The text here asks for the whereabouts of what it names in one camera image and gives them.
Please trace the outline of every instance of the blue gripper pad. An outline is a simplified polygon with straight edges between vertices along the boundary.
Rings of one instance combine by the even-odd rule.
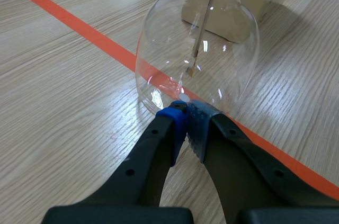
[[[204,101],[193,100],[189,103],[188,138],[200,162],[205,156],[210,119],[220,113],[220,110]]]

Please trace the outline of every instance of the clear glass bulb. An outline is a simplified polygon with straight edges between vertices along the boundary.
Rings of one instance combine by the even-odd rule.
[[[136,84],[153,113],[193,98],[230,112],[248,84],[259,50],[256,21],[239,0],[213,0],[207,8],[208,1],[158,0],[144,19]],[[192,50],[207,10],[195,61]]]

